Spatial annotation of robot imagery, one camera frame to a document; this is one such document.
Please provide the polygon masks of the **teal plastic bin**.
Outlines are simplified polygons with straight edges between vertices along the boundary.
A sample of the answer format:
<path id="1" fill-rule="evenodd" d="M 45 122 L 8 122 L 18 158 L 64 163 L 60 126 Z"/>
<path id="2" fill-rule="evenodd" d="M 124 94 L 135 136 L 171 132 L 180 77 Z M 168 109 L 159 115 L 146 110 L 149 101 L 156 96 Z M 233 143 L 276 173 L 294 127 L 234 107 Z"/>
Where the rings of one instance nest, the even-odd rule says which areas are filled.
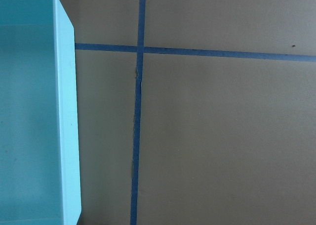
<path id="1" fill-rule="evenodd" d="M 0 0 L 0 222 L 80 214 L 73 25 L 60 0 Z"/>

